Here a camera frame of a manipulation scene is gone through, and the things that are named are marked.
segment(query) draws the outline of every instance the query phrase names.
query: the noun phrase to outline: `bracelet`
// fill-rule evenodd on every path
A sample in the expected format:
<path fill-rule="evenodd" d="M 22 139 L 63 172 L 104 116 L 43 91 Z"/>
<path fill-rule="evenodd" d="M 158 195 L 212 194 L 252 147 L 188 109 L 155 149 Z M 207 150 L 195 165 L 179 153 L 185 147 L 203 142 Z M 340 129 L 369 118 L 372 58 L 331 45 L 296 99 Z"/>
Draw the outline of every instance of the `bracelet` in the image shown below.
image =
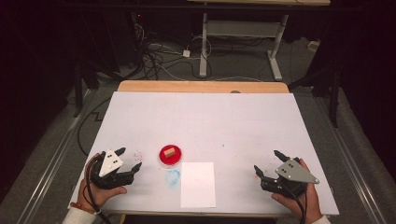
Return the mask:
<path fill-rule="evenodd" d="M 82 211 L 85 211 L 85 212 L 88 212 L 88 213 L 91 213 L 91 214 L 96 215 L 96 214 L 95 214 L 95 211 L 92 211 L 91 209 L 88 209 L 88 208 L 83 207 L 83 206 L 81 205 L 81 203 L 70 203 L 70 206 L 71 206 L 71 207 L 75 207 L 75 208 L 77 208 L 77 209 L 79 209 L 79 210 L 82 210 Z"/>

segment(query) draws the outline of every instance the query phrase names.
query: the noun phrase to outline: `blue stain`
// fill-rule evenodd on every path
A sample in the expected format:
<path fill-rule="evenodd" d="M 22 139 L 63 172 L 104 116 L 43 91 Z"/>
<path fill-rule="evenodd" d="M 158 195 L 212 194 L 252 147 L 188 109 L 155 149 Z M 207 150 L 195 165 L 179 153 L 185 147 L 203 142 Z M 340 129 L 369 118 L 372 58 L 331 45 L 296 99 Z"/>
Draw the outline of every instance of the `blue stain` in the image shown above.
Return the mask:
<path fill-rule="evenodd" d="M 180 179 L 180 172 L 178 170 L 171 170 L 165 176 L 165 181 L 170 187 L 174 187 Z"/>

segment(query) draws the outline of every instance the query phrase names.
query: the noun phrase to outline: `gray carpet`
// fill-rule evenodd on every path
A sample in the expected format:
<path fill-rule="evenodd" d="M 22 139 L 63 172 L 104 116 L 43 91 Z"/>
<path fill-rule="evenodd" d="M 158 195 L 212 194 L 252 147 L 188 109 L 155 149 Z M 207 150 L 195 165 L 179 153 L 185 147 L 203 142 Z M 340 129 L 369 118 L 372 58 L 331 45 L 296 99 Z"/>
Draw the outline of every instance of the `gray carpet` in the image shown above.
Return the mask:
<path fill-rule="evenodd" d="M 264 49 L 269 49 L 271 43 L 270 40 L 265 40 L 255 48 L 235 50 L 222 57 L 213 55 L 209 58 L 213 72 L 210 79 L 239 77 L 225 80 L 252 81 L 251 79 L 241 78 L 249 77 L 261 81 L 274 81 L 268 61 L 263 53 Z M 306 40 L 300 40 L 293 44 L 283 43 L 281 45 L 277 60 L 285 83 L 291 83 L 304 76 L 314 56 L 314 53 L 306 50 L 307 43 Z M 182 50 L 182 48 L 178 48 L 177 45 L 171 43 L 168 46 L 179 51 Z M 163 55 L 163 57 L 171 60 L 175 56 Z M 192 64 L 196 74 L 198 62 L 194 61 Z M 123 68 L 123 71 L 127 73 L 128 69 Z M 174 65 L 168 69 L 168 72 L 178 78 L 196 80 L 191 76 L 190 66 L 186 63 Z M 174 80 L 175 78 L 161 71 L 159 79 Z M 78 127 L 83 119 L 88 116 L 79 133 L 81 145 L 88 152 L 101 125 L 100 121 L 95 121 L 96 114 L 92 115 L 90 113 L 110 97 L 118 87 L 117 83 L 109 81 L 106 77 L 102 77 L 100 80 L 101 86 L 97 91 L 88 91 L 83 113 L 77 119 L 73 118 L 74 98 L 73 92 L 70 93 L 70 105 L 48 127 L 46 134 L 37 145 L 13 188 L 1 203 L 1 223 L 17 223 L 22 214 L 24 216 L 21 221 L 26 220 L 25 223 L 62 223 L 67 213 L 67 204 L 86 160 L 78 146 Z M 393 220 L 396 220 L 394 215 L 396 211 L 394 205 L 394 202 L 396 202 L 395 183 L 371 148 L 353 113 L 349 110 L 345 95 L 342 92 L 340 94 L 338 111 L 340 127 L 335 130 L 327 118 L 327 99 L 312 97 L 310 88 L 297 88 L 293 92 L 340 210 L 340 215 L 331 217 L 330 221 L 332 223 L 365 224 L 392 223 Z M 102 118 L 106 113 L 107 103 L 94 111 L 99 112 L 99 118 Z M 53 178 L 49 179 L 47 185 L 49 187 L 44 189 L 41 194 L 35 194 L 35 188 L 40 183 L 41 176 L 46 173 L 53 155 L 57 155 L 57 149 L 59 148 L 64 148 L 64 154 L 58 157 L 61 158 L 62 162 L 59 163 L 59 167 L 52 167 L 51 171 L 54 174 Z M 350 163 L 343 154 L 345 149 L 355 159 L 353 163 L 355 170 L 352 169 L 352 173 L 349 167 Z M 357 182 L 354 179 L 354 176 L 357 175 L 356 171 L 362 177 L 362 181 Z M 366 187 L 363 191 L 359 188 L 362 184 Z M 370 213 L 370 210 L 373 209 L 370 209 L 370 206 L 368 207 L 367 203 L 364 203 L 361 198 L 362 193 L 367 192 L 372 194 L 375 199 L 374 205 L 379 208 L 379 211 L 374 209 L 374 215 Z M 37 206 L 34 206 L 35 209 L 27 210 L 31 214 L 26 214 L 23 210 L 29 202 L 36 202 Z M 111 219 L 112 223 L 118 223 L 120 216 L 113 216 Z M 223 223 L 234 222 L 228 219 Z M 294 218 L 285 217 L 279 219 L 277 223 L 298 223 L 298 221 Z"/>

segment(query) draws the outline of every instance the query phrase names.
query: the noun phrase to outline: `wrist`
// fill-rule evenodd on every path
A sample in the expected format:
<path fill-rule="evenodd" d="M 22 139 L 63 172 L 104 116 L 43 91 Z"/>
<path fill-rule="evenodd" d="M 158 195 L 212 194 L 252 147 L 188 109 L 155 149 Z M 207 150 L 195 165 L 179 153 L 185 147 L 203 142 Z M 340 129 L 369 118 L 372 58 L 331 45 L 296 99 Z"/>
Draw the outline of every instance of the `wrist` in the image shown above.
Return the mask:
<path fill-rule="evenodd" d="M 81 203 L 81 202 L 76 202 L 76 203 L 70 203 L 71 207 L 75 207 L 79 210 L 91 213 L 91 214 L 95 214 L 95 210 L 93 209 L 93 207 L 88 204 L 88 203 Z"/>
<path fill-rule="evenodd" d="M 319 219 L 321 219 L 323 217 L 323 215 L 321 213 L 315 213 L 312 216 L 307 216 L 306 217 L 306 224 L 311 224 L 314 223 L 316 221 L 318 221 Z"/>

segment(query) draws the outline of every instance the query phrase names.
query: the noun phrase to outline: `sleeve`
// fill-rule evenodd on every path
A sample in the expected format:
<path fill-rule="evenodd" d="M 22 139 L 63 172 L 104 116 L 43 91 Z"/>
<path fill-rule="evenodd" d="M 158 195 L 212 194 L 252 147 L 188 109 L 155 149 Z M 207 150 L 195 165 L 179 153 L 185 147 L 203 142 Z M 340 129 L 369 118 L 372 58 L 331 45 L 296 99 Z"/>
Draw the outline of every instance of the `sleeve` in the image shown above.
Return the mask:
<path fill-rule="evenodd" d="M 96 220 L 96 215 L 71 207 L 63 224 L 91 224 Z"/>
<path fill-rule="evenodd" d="M 321 217 L 319 220 L 313 222 L 312 224 L 331 224 L 326 216 Z"/>

